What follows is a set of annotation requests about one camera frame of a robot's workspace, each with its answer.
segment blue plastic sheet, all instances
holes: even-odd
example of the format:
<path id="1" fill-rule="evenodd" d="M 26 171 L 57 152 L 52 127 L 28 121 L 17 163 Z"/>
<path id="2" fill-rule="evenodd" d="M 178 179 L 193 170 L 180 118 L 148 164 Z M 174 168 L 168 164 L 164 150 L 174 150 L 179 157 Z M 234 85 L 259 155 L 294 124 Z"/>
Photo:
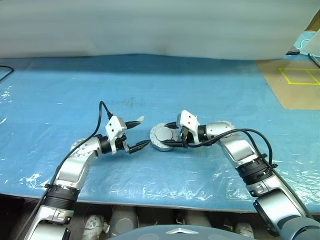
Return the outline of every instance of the blue plastic sheet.
<path id="1" fill-rule="evenodd" d="M 2 64 L 16 71 L 0 83 L 1 193 L 40 196 L 72 143 L 94 130 L 104 100 L 125 121 L 145 116 L 127 131 L 131 145 L 183 109 L 201 124 L 227 120 L 262 132 L 278 172 L 311 211 L 320 210 L 320 113 L 283 109 L 252 61 L 138 54 Z M 264 142 L 257 143 L 267 153 Z M 131 155 L 105 155 L 92 164 L 79 200 L 254 210 L 254 199 L 218 146 L 160 152 L 148 145 Z"/>

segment brown cardboard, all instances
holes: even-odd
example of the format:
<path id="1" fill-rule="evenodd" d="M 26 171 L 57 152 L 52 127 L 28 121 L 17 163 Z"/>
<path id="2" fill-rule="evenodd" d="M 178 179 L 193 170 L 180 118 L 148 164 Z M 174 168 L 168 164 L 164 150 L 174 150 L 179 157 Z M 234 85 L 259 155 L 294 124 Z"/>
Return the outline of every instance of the brown cardboard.
<path id="1" fill-rule="evenodd" d="M 320 68 L 313 62 L 264 60 L 256 64 L 283 108 L 320 110 Z"/>

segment robotic arm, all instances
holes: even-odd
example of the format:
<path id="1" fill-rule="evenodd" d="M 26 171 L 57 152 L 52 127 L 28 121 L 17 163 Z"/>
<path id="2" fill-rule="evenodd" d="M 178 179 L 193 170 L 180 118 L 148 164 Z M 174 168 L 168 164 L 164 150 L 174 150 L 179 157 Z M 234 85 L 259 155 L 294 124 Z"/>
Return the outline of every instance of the robotic arm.
<path id="1" fill-rule="evenodd" d="M 73 217 L 73 207 L 84 185 L 91 162 L 102 154 L 110 152 L 115 154 L 124 150 L 131 154 L 149 143 L 149 140 L 144 140 L 134 146 L 127 145 L 125 130 L 139 125 L 140 122 L 124 122 L 122 118 L 110 112 L 108 116 L 109 121 L 105 126 L 106 136 L 98 134 L 88 139 L 79 139 L 71 146 L 72 154 L 62 162 L 56 177 L 51 181 L 53 183 L 45 186 L 47 190 L 43 202 L 25 235 L 25 240 L 69 239 L 71 231 L 65 225 L 68 225 Z"/>
<path id="2" fill-rule="evenodd" d="M 248 133 L 251 129 L 235 129 L 228 121 L 200 125 L 197 117 L 186 110 L 178 115 L 176 122 L 165 126 L 171 129 L 181 128 L 181 141 L 163 141 L 167 146 L 200 147 L 210 146 L 215 142 L 221 146 L 251 196 L 256 197 L 253 206 L 271 234 L 279 234 L 283 240 L 319 237 L 320 224 L 312 219 L 299 197 L 275 171 L 277 165 L 270 165 L 265 160 L 265 154 L 261 154 L 237 133 Z"/>

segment table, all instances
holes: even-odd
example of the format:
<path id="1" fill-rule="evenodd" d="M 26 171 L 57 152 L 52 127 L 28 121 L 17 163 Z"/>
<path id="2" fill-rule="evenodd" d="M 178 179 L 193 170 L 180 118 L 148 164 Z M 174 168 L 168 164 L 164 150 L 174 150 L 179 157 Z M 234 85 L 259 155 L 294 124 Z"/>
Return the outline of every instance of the table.
<path id="1" fill-rule="evenodd" d="M 183 109 L 201 124 L 227 120 L 262 132 L 278 172 L 310 211 L 320 210 L 320 113 L 283 109 L 253 61 L 132 54 L 0 59 L 0 65 L 15 68 L 0 83 L 0 193 L 39 197 L 72 143 L 96 127 L 103 100 L 125 121 L 145 116 L 127 131 L 131 145 Z M 104 116 L 103 134 L 106 122 Z M 216 145 L 170 152 L 148 145 L 105 155 L 92 164 L 79 200 L 254 211 L 254 198 Z"/>

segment white backdrop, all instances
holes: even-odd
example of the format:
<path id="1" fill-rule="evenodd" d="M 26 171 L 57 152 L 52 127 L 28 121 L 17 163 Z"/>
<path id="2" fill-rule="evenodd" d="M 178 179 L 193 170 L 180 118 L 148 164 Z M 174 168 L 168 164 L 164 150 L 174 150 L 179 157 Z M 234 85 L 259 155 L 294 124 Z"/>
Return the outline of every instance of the white backdrop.
<path id="1" fill-rule="evenodd" d="M 320 0 L 0 0 L 0 57 L 282 58 Z"/>

